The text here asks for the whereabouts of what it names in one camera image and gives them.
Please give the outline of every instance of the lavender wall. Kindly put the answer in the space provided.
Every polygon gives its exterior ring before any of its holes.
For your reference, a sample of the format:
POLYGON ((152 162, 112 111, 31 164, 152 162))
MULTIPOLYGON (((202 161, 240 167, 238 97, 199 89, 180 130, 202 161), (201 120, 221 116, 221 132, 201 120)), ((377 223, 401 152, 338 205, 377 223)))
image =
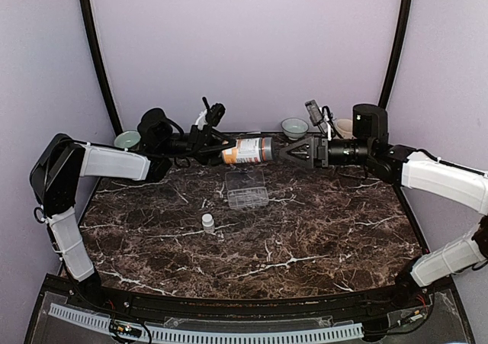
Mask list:
MULTIPOLYGON (((413 0, 389 107, 395 143, 488 170, 488 0, 413 0)), ((480 216, 420 191, 407 193, 431 249, 480 216)), ((455 278, 477 342, 488 338, 488 268, 455 278)))
MULTIPOLYGON (((43 277, 59 265, 29 172, 54 134, 109 141, 78 0, 0 0, 1 342, 21 343, 43 277)), ((93 180, 81 184, 77 211, 93 180)))
POLYGON ((316 98, 376 103, 400 0, 92 0, 125 129, 151 107, 188 126, 201 96, 222 130, 277 130, 316 98))

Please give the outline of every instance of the black cable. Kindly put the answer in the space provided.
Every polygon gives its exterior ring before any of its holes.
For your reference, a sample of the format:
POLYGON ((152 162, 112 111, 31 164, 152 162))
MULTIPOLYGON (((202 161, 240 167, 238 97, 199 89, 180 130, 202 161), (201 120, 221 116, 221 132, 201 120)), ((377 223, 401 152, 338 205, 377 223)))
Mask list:
MULTIPOLYGON (((468 270, 469 268, 473 269, 473 268, 475 268, 475 267, 476 267, 476 264, 473 264, 473 265, 468 265, 467 267, 462 268, 462 269, 459 269, 459 270, 457 270, 456 272, 454 272, 454 273, 452 273, 452 274, 453 274, 453 275, 459 275, 460 273, 462 273, 462 272, 464 272, 464 271, 468 270)), ((480 270, 481 268, 482 268, 482 267, 475 268, 475 270, 474 270, 474 271, 476 271, 476 270, 480 270)))
POLYGON ((172 121, 171 119, 168 119, 168 118, 166 118, 166 123, 168 123, 169 125, 172 125, 178 131, 178 133, 180 134, 180 139, 183 138, 183 136, 185 135, 183 128, 181 128, 177 123, 175 123, 174 121, 172 121))
POLYGON ((332 119, 334 118, 334 114, 330 111, 330 109, 329 109, 329 107, 327 105, 326 106, 322 106, 322 119, 326 117, 326 114, 325 114, 324 111, 327 111, 327 118, 329 119, 327 121, 327 123, 330 125, 330 127, 334 131, 334 135, 332 136, 332 138, 334 136, 337 136, 339 139, 343 140, 344 137, 342 136, 342 134, 340 134, 340 132, 337 131, 336 125, 332 121, 332 119))
POLYGON ((92 306, 93 308, 95 308, 96 310, 98 311, 101 311, 101 312, 105 312, 105 313, 109 313, 110 315, 119 315, 119 316, 123 316, 123 317, 126 317, 127 319, 130 319, 130 320, 134 320, 136 321, 139 325, 141 325, 144 330, 146 331, 147 333, 147 336, 148 336, 148 342, 149 344, 152 344, 153 343, 153 335, 151 334, 151 332, 149 331, 149 329, 147 328, 146 324, 144 322, 142 322, 138 317, 134 317, 132 315, 129 315, 128 313, 124 313, 124 312, 119 312, 119 311, 116 311, 116 310, 111 310, 109 308, 104 308, 104 307, 100 307, 92 302, 90 302, 84 295, 83 293, 79 290, 79 287, 78 285, 76 284, 74 278, 71 276, 71 274, 69 273, 69 270, 66 266, 66 263, 65 261, 63 260, 62 262, 63 264, 63 268, 66 272, 66 275, 68 276, 68 279, 69 281, 71 282, 73 288, 75 289, 76 293, 78 294, 78 296, 82 299, 82 301, 84 301, 86 304, 92 306))
POLYGON ((402 0, 400 3, 400 11, 398 13, 398 22, 396 23, 395 38, 393 39, 393 46, 391 48, 390 61, 388 63, 387 74, 385 75, 383 88, 378 101, 378 106, 383 109, 387 108, 391 89, 393 88, 393 83, 397 74, 403 41, 405 40, 406 26, 409 21, 411 4, 412 0, 402 0))
POLYGON ((476 266, 476 265, 473 265, 473 267, 471 267, 471 270, 473 272, 477 272, 478 270, 481 270, 483 269, 485 266, 488 265, 488 260, 486 260, 483 264, 481 264, 480 266, 476 266))
POLYGON ((34 208, 34 219, 36 220, 36 222, 38 222, 40 224, 44 224, 44 221, 42 220, 42 218, 46 218, 46 214, 44 213, 43 208, 41 208, 41 207, 35 207, 34 208), (42 217, 41 218, 39 218, 39 214, 38 214, 39 211, 42 213, 42 217))
POLYGON ((479 171, 479 170, 475 170, 475 169, 470 169, 469 167, 464 167, 464 166, 458 165, 456 163, 452 163, 452 162, 449 162, 449 161, 444 161, 443 159, 439 159, 438 157, 435 157, 434 155, 432 155, 426 149, 419 148, 419 149, 416 149, 416 151, 417 152, 422 152, 424 155, 426 155, 427 157, 429 157, 432 161, 436 161, 436 162, 440 163, 441 165, 450 166, 450 167, 454 167, 455 169, 460 169, 460 170, 463 170, 463 171, 472 172, 473 174, 476 174, 476 175, 485 176, 485 172, 482 172, 482 171, 479 171))
POLYGON ((179 169, 188 169, 191 166, 190 159, 188 157, 175 157, 173 159, 173 162, 175 163, 175 166, 178 167, 179 169), (185 163, 181 164, 178 162, 178 160, 181 159, 185 161, 185 163))
POLYGON ((432 316, 432 312, 434 311, 434 306, 435 306, 435 291, 432 292, 432 304, 430 305, 430 308, 427 312, 427 317, 425 317, 424 320, 419 325, 415 326, 413 329, 408 330, 408 331, 401 331, 401 332, 397 332, 397 333, 389 333, 388 332, 389 330, 396 329, 397 327, 400 327, 400 326, 398 326, 398 323, 395 323, 394 325, 390 326, 389 328, 387 328, 385 330, 378 330, 378 331, 368 330, 367 332, 364 332, 364 335, 365 336, 382 336, 382 335, 383 336, 392 336, 392 335, 411 334, 411 333, 417 331, 418 329, 420 329, 422 326, 424 326, 425 323, 430 319, 430 316, 432 316))

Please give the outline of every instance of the plastic box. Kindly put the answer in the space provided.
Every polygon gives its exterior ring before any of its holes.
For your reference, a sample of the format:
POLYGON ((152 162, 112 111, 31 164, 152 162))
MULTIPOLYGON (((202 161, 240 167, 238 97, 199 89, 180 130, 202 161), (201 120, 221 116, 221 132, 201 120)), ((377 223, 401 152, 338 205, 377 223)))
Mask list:
POLYGON ((268 190, 261 170, 226 173, 227 200, 230 209, 268 205, 268 190))

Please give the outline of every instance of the brown marble surface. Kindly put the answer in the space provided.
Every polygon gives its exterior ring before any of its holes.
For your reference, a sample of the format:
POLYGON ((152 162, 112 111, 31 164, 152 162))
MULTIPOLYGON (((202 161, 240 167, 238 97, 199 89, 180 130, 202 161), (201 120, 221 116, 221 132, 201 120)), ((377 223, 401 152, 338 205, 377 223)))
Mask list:
POLYGON ((172 168, 161 182, 104 179, 81 230, 104 285, 180 297, 309 297, 393 284, 419 244, 390 186, 362 169, 172 168), (266 207, 229 209, 226 172, 263 171, 266 207), (217 230, 204 233, 212 213, 217 230))

